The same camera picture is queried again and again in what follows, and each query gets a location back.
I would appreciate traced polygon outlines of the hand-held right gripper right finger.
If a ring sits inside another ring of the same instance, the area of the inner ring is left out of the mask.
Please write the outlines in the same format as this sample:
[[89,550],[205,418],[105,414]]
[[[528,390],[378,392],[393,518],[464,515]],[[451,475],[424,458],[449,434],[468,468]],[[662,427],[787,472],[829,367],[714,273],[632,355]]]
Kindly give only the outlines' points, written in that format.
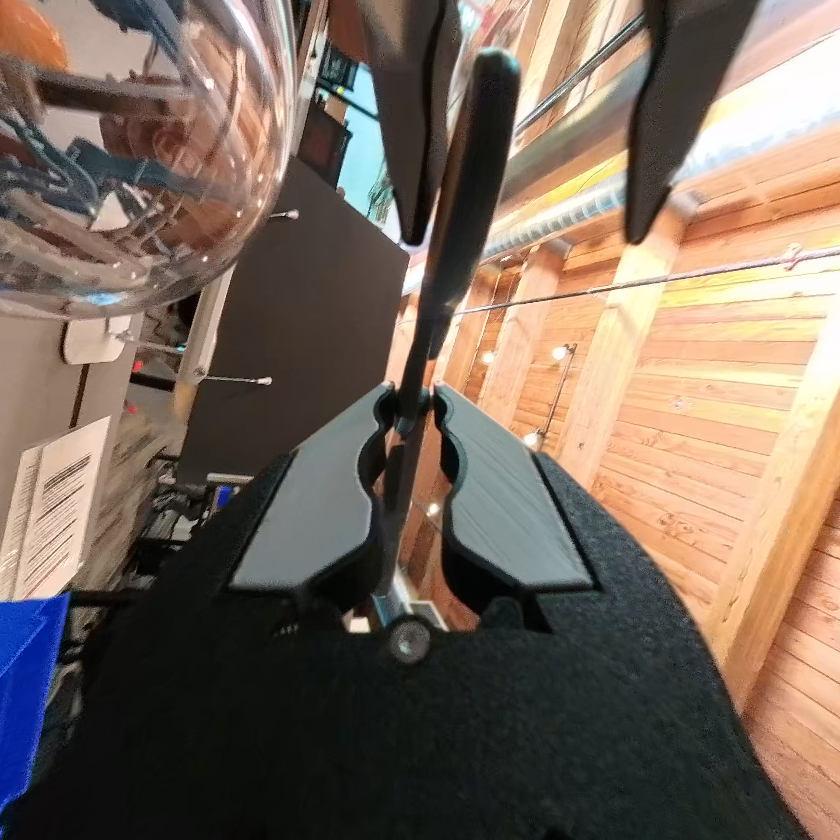
[[447,384],[434,387],[442,506],[442,570],[474,614],[497,598],[589,592],[595,581],[535,454]]

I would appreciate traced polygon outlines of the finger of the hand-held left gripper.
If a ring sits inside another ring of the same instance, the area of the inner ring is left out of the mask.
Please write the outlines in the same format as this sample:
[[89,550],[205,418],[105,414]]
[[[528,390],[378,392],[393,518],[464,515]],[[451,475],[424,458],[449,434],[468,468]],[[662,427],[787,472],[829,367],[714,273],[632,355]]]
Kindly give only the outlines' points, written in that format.
[[410,247],[423,243],[448,154],[447,108],[462,32],[456,1],[363,1],[385,162]]
[[625,240],[640,245],[665,206],[747,32],[757,1],[646,1],[648,67],[628,125]]

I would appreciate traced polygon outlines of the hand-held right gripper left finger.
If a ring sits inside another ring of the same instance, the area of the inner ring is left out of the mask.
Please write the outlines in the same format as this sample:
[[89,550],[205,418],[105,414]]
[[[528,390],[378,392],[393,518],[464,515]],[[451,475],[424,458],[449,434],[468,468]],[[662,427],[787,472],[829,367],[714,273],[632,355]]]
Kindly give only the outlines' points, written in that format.
[[378,384],[310,435],[248,537],[232,592],[326,602],[346,613],[382,574],[382,514],[374,486],[385,467],[395,387]]

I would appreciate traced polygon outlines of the clear plastic maze ball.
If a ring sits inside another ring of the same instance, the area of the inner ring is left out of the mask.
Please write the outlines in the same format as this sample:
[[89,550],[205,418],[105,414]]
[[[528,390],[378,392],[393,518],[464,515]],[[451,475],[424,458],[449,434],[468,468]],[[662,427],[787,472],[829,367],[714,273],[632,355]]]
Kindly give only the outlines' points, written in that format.
[[287,171],[289,2],[2,2],[1,307],[99,319],[235,264]]

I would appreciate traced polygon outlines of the black partition panel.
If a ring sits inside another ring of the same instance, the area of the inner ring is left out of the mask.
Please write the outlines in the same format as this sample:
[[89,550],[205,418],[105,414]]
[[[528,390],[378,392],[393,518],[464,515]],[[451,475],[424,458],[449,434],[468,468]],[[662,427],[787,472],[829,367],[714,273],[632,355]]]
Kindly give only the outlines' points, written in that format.
[[178,480],[256,476],[382,383],[409,254],[297,158],[230,281]]

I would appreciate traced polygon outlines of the white folding stand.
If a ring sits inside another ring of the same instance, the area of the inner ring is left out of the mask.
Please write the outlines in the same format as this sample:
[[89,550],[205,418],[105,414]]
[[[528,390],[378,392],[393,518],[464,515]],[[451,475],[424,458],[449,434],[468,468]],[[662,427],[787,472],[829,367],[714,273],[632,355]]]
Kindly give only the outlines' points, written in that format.
[[198,298],[192,327],[184,349],[143,341],[134,334],[129,316],[88,319],[68,322],[62,344],[62,356],[67,364],[98,364],[117,360],[123,349],[152,350],[174,355],[181,360],[178,376],[189,385],[204,380],[231,382],[256,386],[272,384],[271,376],[242,377],[210,373],[228,289],[234,268],[206,287]]

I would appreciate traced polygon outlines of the printed instruction sheet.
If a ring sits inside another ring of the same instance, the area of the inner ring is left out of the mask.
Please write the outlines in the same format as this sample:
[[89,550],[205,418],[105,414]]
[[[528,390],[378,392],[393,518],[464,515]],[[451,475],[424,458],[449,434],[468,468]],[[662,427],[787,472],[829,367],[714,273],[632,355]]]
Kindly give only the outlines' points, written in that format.
[[105,416],[21,454],[2,537],[3,602],[50,598],[76,576],[110,425]]

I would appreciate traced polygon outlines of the blue storage bin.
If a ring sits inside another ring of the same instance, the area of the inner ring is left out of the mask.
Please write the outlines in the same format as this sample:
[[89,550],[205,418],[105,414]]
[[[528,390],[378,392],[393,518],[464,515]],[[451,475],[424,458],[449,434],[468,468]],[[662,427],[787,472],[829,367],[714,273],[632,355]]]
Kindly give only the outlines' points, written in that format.
[[70,595],[1,604],[1,808],[29,785]]

